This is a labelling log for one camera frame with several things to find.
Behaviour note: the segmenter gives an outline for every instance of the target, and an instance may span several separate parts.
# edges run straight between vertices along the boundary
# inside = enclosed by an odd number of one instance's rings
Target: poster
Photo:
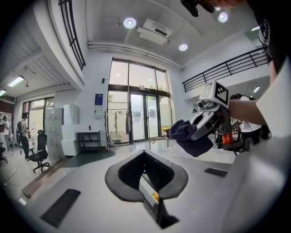
[[[103,94],[95,94],[95,111],[102,111]]]

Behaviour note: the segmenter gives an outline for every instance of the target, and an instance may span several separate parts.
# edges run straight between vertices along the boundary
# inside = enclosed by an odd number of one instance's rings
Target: white box
[[[75,104],[64,105],[64,125],[79,124],[79,107]]]
[[[77,140],[77,132],[75,127],[77,125],[62,125],[62,135],[64,141],[75,141]]]
[[[67,156],[76,156],[80,153],[78,141],[64,141],[62,140],[62,148],[64,155]]]

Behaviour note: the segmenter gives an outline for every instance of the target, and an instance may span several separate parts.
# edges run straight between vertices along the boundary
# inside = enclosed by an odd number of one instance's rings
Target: fluorescent light
[[[3,96],[6,93],[5,90],[0,91],[0,96]]]
[[[254,27],[251,31],[259,30],[260,26]]]
[[[254,90],[254,92],[257,92],[260,89],[260,86],[257,86]]]
[[[187,44],[180,44],[179,46],[179,50],[180,51],[186,51],[188,49],[188,45]]]
[[[16,84],[20,83],[22,80],[24,80],[23,77],[19,76],[18,78],[14,79],[8,86],[14,87]]]
[[[218,15],[218,20],[219,20],[221,23],[225,23],[225,22],[228,20],[228,15],[227,15],[227,13],[225,13],[225,12],[221,12],[221,13]]]
[[[126,28],[134,28],[136,26],[136,20],[134,18],[127,18],[123,21],[123,25]]]

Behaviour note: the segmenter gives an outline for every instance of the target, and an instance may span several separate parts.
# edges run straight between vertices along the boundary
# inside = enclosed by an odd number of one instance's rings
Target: dark blue fabric
[[[198,140],[190,140],[191,136],[197,130],[196,125],[191,125],[190,121],[177,121],[170,129],[170,138],[176,140],[188,154],[198,157],[209,151],[213,143],[208,136],[203,136]]]

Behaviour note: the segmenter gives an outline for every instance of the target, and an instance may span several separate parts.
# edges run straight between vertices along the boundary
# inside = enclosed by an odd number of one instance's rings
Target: tree
[[[156,86],[150,85],[150,89],[156,90]],[[164,88],[162,85],[158,86],[158,90],[159,91],[167,91],[167,89]],[[147,96],[147,99],[148,100],[155,100],[156,98],[155,97],[152,97],[152,96]]]
[[[113,94],[109,94],[108,95],[108,102],[112,102],[112,99],[113,99]]]

